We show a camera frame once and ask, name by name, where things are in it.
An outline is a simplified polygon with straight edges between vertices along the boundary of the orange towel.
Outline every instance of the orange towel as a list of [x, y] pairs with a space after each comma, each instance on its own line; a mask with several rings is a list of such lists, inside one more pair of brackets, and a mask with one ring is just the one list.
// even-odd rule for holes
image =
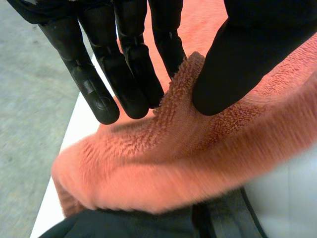
[[[200, 2], [185, 1], [179, 33], [186, 52], [205, 54], [226, 13], [222, 0]], [[145, 40], [167, 89], [149, 17]], [[131, 120], [120, 108], [118, 122], [58, 156], [52, 177], [66, 216], [85, 208], [160, 213], [190, 205], [241, 186], [317, 141], [317, 34], [213, 117], [191, 103], [203, 62], [193, 53], [145, 119]]]

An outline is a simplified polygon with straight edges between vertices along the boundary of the robotic hand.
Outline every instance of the robotic hand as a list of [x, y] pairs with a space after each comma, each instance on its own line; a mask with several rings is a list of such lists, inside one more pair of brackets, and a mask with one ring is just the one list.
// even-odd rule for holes
[[[23, 10], [17, 2], [23, 4]], [[143, 39], [147, 0], [9, 0], [9, 3], [27, 21], [39, 24], [99, 122], [114, 123], [119, 118], [119, 109], [91, 62], [79, 22], [127, 115], [140, 119], [149, 108], [159, 106], [164, 92]], [[177, 34], [183, 1], [150, 0], [149, 4], [155, 44], [172, 77], [185, 58]], [[117, 44], [116, 25], [123, 54]]]
[[[162, 87], [142, 33], [147, 0], [8, 0], [57, 49], [104, 124], [119, 110], [87, 54], [78, 20], [122, 107], [133, 119], [159, 105]], [[317, 2], [224, 0], [219, 29], [193, 90], [198, 111], [211, 116], [244, 97], [262, 77], [317, 31]], [[185, 58], [177, 29], [183, 0], [149, 0], [153, 34], [169, 76]], [[116, 43], [115, 23], [123, 54]]]

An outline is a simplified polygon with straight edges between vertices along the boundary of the white surface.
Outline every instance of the white surface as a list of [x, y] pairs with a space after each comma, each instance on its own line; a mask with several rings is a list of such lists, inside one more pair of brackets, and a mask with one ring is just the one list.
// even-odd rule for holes
[[[105, 76], [92, 59], [106, 87]], [[99, 123], [80, 94], [61, 150], [94, 133]], [[248, 185], [246, 192], [268, 238], [317, 238], [317, 146]], [[52, 179], [30, 238], [64, 219]]]
[[317, 145], [245, 188], [268, 238], [317, 238]]
[[[92, 62], [96, 66], [96, 70], [104, 81], [107, 89], [112, 95], [114, 95], [94, 56], [92, 58]], [[96, 120], [84, 97], [79, 94], [60, 150], [63, 150], [85, 136], [96, 132], [98, 126], [99, 122]], [[30, 238], [38, 238], [40, 235], [42, 235], [52, 226], [61, 222], [63, 219], [64, 216], [62, 214], [62, 209], [60, 207], [57, 192], [51, 178]]]

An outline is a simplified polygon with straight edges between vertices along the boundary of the concrete floor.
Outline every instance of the concrete floor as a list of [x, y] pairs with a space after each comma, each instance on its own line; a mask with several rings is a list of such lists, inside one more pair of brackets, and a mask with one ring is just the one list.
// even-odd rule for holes
[[3, 0], [0, 21], [0, 237], [27, 238], [79, 91], [40, 29]]

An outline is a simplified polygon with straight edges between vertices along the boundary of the black robotic finger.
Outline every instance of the black robotic finger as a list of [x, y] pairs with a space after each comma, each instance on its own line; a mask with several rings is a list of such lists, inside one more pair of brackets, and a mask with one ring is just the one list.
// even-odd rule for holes
[[77, 18], [63, 18], [39, 27], [57, 49], [97, 120], [103, 124], [117, 121], [119, 108], [90, 60]]
[[133, 119], [143, 118], [149, 111], [149, 104], [116, 42], [113, 5], [86, 9], [79, 14], [79, 20], [123, 109]]
[[155, 45], [172, 78], [186, 58], [177, 29], [183, 0], [149, 0]]
[[118, 35], [125, 59], [138, 82], [150, 108], [159, 106], [164, 95], [155, 74], [149, 49], [144, 44], [144, 21], [147, 14], [146, 0], [114, 0]]

